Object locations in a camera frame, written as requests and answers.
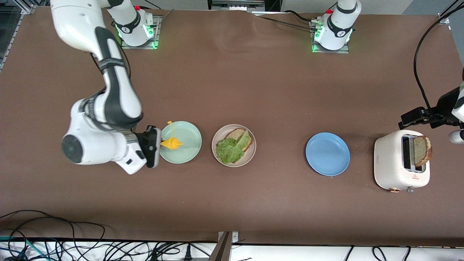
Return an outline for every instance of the white toaster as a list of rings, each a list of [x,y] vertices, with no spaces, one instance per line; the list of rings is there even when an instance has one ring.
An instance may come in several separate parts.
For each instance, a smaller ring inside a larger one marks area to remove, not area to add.
[[[391,192],[424,187],[430,180],[430,161],[414,166],[417,131],[399,130],[378,139],[374,147],[374,177],[379,186]]]

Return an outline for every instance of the brown table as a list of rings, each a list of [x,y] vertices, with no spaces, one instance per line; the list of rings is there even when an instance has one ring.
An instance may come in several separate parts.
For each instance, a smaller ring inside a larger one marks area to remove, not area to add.
[[[304,25],[291,14],[272,17]],[[244,243],[462,246],[464,146],[448,141],[454,128],[412,128],[430,137],[434,152],[430,183],[416,193],[388,193],[373,179],[375,140],[424,105],[412,59],[433,21],[361,15],[350,54],[336,55],[311,53],[305,30],[246,12],[173,11],[158,50],[126,50],[145,112],[139,129],[185,120],[203,145],[187,164],[161,160],[130,176],[115,163],[73,165],[62,154],[71,105],[103,79],[89,54],[57,37],[50,9],[37,8],[0,74],[1,212],[40,209],[104,223],[114,239],[216,240],[217,231],[237,230]],[[461,83],[461,71],[448,26],[438,26],[419,58],[433,104]],[[255,157],[240,168],[211,152],[216,130],[232,123],[257,139]],[[306,162],[306,142],[323,131],[350,148],[339,176]],[[27,235],[71,236],[56,222],[30,227]],[[85,227],[77,236],[98,233]]]

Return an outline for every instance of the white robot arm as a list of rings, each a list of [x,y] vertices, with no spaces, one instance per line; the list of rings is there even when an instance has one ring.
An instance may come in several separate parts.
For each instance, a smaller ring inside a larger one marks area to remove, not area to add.
[[[322,26],[314,40],[328,50],[339,50],[349,41],[353,24],[361,13],[358,0],[338,0],[332,13],[318,17]]]
[[[92,53],[105,82],[105,89],[73,105],[62,148],[76,164],[114,161],[134,174],[147,162],[146,154],[150,154],[149,167],[157,165],[159,129],[143,134],[130,131],[143,117],[142,106],[126,72],[120,46],[103,23],[102,7],[125,32],[122,36],[126,43],[141,45],[148,40],[140,18],[145,12],[136,11],[130,0],[51,1],[58,36],[69,46]]]

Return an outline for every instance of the bread slice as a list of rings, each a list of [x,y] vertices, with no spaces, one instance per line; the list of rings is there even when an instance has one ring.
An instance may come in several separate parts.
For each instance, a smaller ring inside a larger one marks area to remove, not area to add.
[[[432,144],[426,136],[414,138],[414,165],[420,167],[432,159]]]
[[[245,133],[244,129],[237,128],[237,129],[234,129],[231,133],[227,134],[225,139],[232,138],[234,140],[238,140],[240,137],[242,137],[242,135],[244,133]],[[242,151],[246,151],[251,146],[251,144],[253,144],[253,139],[252,138],[250,139],[250,142],[248,143],[248,145],[246,147],[244,147]]]

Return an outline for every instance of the green led light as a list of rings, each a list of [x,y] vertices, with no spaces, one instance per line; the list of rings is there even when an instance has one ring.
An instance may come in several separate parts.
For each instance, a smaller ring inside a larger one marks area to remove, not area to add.
[[[144,26],[144,27],[143,27],[143,29],[145,30],[145,33],[147,34],[147,36],[148,36],[148,37],[151,37],[152,32],[149,33],[147,28],[149,29],[149,27],[147,27],[147,26]]]
[[[119,31],[119,29],[117,27],[116,27],[116,31],[117,31],[117,35],[119,36],[119,38],[122,39],[121,32]]]
[[[158,41],[152,42],[151,46],[153,47],[153,49],[158,49]]]

